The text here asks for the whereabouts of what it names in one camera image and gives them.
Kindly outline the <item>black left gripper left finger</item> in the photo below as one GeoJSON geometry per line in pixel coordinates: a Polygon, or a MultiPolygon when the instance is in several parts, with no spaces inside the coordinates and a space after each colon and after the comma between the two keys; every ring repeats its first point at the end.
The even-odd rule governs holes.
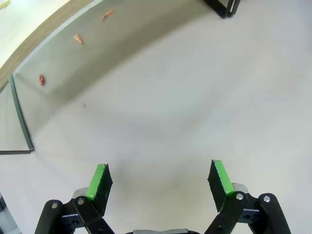
{"type": "Polygon", "coordinates": [[[59,200],[45,203],[36,234],[73,234],[85,228],[89,234],[112,234],[103,219],[113,184],[108,164],[98,164],[88,188],[77,190],[65,204],[59,200]]]}

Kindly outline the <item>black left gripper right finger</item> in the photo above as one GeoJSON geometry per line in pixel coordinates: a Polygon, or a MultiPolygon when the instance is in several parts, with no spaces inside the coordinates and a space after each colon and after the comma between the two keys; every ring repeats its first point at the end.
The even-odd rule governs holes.
{"type": "Polygon", "coordinates": [[[237,223],[247,224],[253,234],[291,233],[277,197],[253,197],[246,186],[231,182],[221,160],[212,160],[208,183],[218,214],[205,233],[230,234],[237,223]]]}

